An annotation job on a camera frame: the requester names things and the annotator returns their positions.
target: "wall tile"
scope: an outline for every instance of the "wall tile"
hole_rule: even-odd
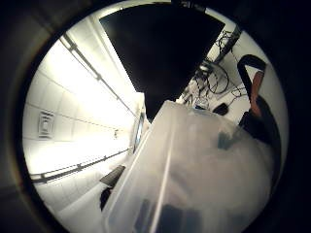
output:
[[[74,120],[64,116],[57,116],[54,122],[55,141],[71,141]]]
[[[54,113],[57,112],[63,91],[62,87],[50,82],[46,92],[43,94],[41,108]]]
[[[78,102],[75,95],[65,90],[60,101],[58,113],[67,117],[74,117],[77,108]]]
[[[50,81],[47,77],[45,77],[40,71],[37,71],[29,87],[26,102],[39,107],[43,93],[49,82]]]

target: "black cable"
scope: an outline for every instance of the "black cable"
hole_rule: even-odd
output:
[[[213,70],[213,73],[215,74],[215,76],[216,76],[216,78],[217,78],[217,80],[216,80],[217,87],[215,88],[215,91],[214,91],[214,90],[212,90],[212,88],[210,87],[209,84],[208,84],[207,86],[209,87],[210,91],[211,91],[213,94],[223,94],[223,93],[226,91],[226,89],[227,89],[227,87],[228,87],[228,85],[229,85],[229,76],[228,76],[226,70],[225,70],[221,65],[216,64],[216,63],[214,63],[214,62],[210,62],[210,63],[213,64],[213,65],[215,65],[215,66],[217,66],[218,68],[220,68],[220,69],[225,73],[226,84],[225,84],[225,88],[224,88],[222,91],[219,91],[219,92],[216,91],[216,90],[217,90],[217,87],[218,87],[218,82],[219,82],[220,80],[218,79],[218,76],[216,75],[216,73],[215,73],[214,70]]]
[[[236,100],[236,99],[238,99],[238,98],[240,98],[240,97],[242,97],[242,96],[244,96],[244,95],[247,95],[247,94],[242,94],[242,95],[240,95],[240,96],[235,96],[232,100],[231,100],[231,102],[230,103],[228,103],[228,107],[234,102],[234,100]]]

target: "plastic storage box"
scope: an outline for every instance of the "plastic storage box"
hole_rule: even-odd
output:
[[[271,160],[222,116],[166,101],[103,211],[103,232],[241,232],[270,193]]]

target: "wire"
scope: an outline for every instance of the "wire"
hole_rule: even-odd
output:
[[[211,64],[213,64],[214,66],[220,68],[220,69],[224,72],[225,78],[226,78],[226,84],[225,84],[225,88],[224,88],[222,91],[219,91],[219,92],[216,91],[217,88],[218,88],[220,79],[219,79],[219,77],[217,76],[217,74],[215,73],[215,69],[213,69],[213,73],[214,73],[215,76],[216,76],[216,88],[215,88],[215,90],[213,90],[213,87],[210,87],[209,83],[207,84],[207,86],[209,87],[210,91],[211,91],[213,94],[223,94],[223,93],[226,91],[226,89],[227,89],[227,87],[228,87],[228,85],[229,85],[229,76],[228,76],[226,70],[225,70],[221,65],[216,64],[216,63],[211,62],[211,61],[209,61],[209,62],[210,62]]]
[[[239,96],[235,96],[232,100],[231,100],[231,102],[230,103],[228,103],[228,107],[234,102],[234,100],[236,100],[236,99],[238,99],[238,98],[240,98],[240,97],[242,97],[242,96],[244,96],[244,95],[247,95],[247,94],[242,94],[242,95],[239,95]]]

